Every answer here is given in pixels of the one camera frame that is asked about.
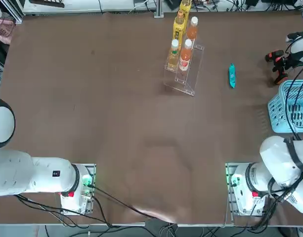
brown table surface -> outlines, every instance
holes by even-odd
[[[278,87],[264,56],[285,49],[303,19],[293,12],[196,15],[205,50],[195,97],[163,85],[173,14],[25,17],[0,88],[16,115],[6,148],[96,163],[97,185],[171,222],[224,224],[225,163],[261,161],[259,147],[273,135],[267,103]],[[56,204],[54,194],[28,196]],[[110,222],[145,220],[98,197]],[[97,207],[93,216],[101,217]],[[58,221],[0,197],[0,223]],[[287,203],[271,224],[303,225],[303,215]]]

floor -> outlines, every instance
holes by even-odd
[[[146,223],[146,228],[150,230],[154,235],[158,236],[159,230],[162,226],[165,226],[165,222],[161,222],[158,220],[152,220]],[[88,236],[88,229],[80,230],[77,228],[68,228],[58,225],[49,225],[47,226],[49,237],[72,237],[74,234],[84,233],[82,235],[77,235],[78,237],[87,237]],[[95,232],[105,231],[105,226],[91,226],[89,228],[91,231],[92,237],[98,237],[98,233],[94,234]],[[233,234],[239,232],[240,229],[238,228],[220,228],[216,232],[216,237],[231,237]],[[208,228],[201,227],[180,227],[176,231],[177,237],[204,237],[206,233],[209,233]],[[104,237],[152,237],[146,230],[141,228],[130,228],[128,230],[123,230],[117,233],[110,233],[104,234]],[[161,237],[169,237],[171,234],[164,230],[161,234]],[[252,237],[254,234],[251,234],[247,231],[243,232],[238,237]],[[259,237],[282,237],[279,233],[278,229],[275,227],[267,228],[265,232],[262,234],[258,234]],[[47,237],[44,225],[3,225],[0,226],[0,237]]]

bottle rack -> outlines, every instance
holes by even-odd
[[[197,37],[194,42],[189,68],[184,74],[179,73],[178,66],[176,70],[169,69],[167,58],[164,69],[164,85],[194,96],[196,82],[202,64],[203,52],[204,46],[199,37]]]

teal object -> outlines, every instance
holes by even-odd
[[[233,63],[229,66],[229,84],[232,88],[236,86],[235,65]]]

white robotic arm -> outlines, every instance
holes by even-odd
[[[14,113],[0,99],[0,148],[9,142],[14,130]],[[91,199],[91,188],[87,184],[93,184],[93,178],[84,165],[0,149],[0,196],[60,193],[62,208],[85,214]]]
[[[256,203],[256,210],[262,209],[266,194],[290,187],[303,172],[303,141],[272,136],[262,143],[260,155],[263,162],[243,163],[231,178],[242,215],[249,215]],[[287,201],[303,213],[303,180]]]

